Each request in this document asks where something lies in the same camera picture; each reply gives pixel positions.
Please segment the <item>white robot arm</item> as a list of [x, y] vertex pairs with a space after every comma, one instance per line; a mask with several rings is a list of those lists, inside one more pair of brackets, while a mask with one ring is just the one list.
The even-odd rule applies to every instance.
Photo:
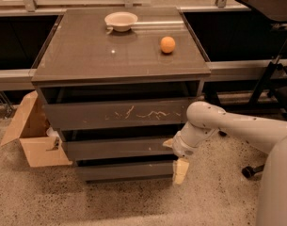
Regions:
[[259, 193], [256, 226], [287, 226], [287, 121], [226, 112], [206, 102], [195, 102], [186, 111], [187, 122], [164, 142], [178, 159], [173, 163], [173, 182], [183, 182], [188, 157], [203, 140], [217, 131], [239, 137], [268, 155]]

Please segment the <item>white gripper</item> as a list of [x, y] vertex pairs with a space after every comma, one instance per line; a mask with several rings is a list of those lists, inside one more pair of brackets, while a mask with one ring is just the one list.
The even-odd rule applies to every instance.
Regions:
[[[189, 147], [181, 138], [181, 134], [177, 133], [174, 138], [170, 138], [163, 142], [165, 147], [172, 147], [173, 152], [178, 157], [185, 157], [191, 156], [197, 150], [196, 148]], [[173, 183], [176, 185], [180, 185], [188, 171], [189, 168], [189, 161], [185, 158], [179, 158], [173, 162]]]

